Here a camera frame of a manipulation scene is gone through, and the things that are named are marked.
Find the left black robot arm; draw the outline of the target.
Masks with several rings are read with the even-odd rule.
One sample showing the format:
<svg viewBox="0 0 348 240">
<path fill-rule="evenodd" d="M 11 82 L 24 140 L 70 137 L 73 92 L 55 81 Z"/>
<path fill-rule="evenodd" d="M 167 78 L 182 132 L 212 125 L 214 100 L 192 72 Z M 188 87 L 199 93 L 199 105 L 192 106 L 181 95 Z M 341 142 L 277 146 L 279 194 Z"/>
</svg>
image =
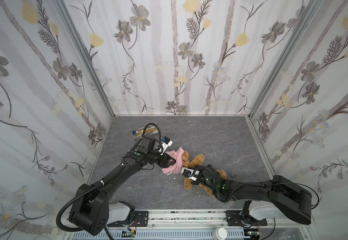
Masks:
<svg viewBox="0 0 348 240">
<path fill-rule="evenodd" d="M 78 188 L 76 196 L 58 213 L 58 227 L 65 232 L 86 231 L 96 236 L 109 225 L 136 224 L 134 206 L 123 201 L 110 205 L 109 200 L 145 165 L 157 165 L 162 169 L 173 166 L 177 161 L 165 152 L 171 145 L 172 141 L 167 137 L 160 140 L 142 137 L 104 178 Z"/>
</svg>

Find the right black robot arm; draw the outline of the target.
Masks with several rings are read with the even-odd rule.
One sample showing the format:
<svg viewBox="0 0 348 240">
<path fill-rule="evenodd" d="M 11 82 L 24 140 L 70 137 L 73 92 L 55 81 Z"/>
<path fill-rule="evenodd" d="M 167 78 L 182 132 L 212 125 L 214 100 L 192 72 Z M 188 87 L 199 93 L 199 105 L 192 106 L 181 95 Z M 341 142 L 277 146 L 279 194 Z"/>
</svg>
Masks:
<svg viewBox="0 0 348 240">
<path fill-rule="evenodd" d="M 211 165 L 193 169 L 183 167 L 181 174 L 192 184 L 210 189 L 222 203 L 236 200 L 269 202 L 290 220 L 303 225 L 311 224 L 311 192 L 282 176 L 275 175 L 272 180 L 264 182 L 243 183 L 222 178 Z"/>
</svg>

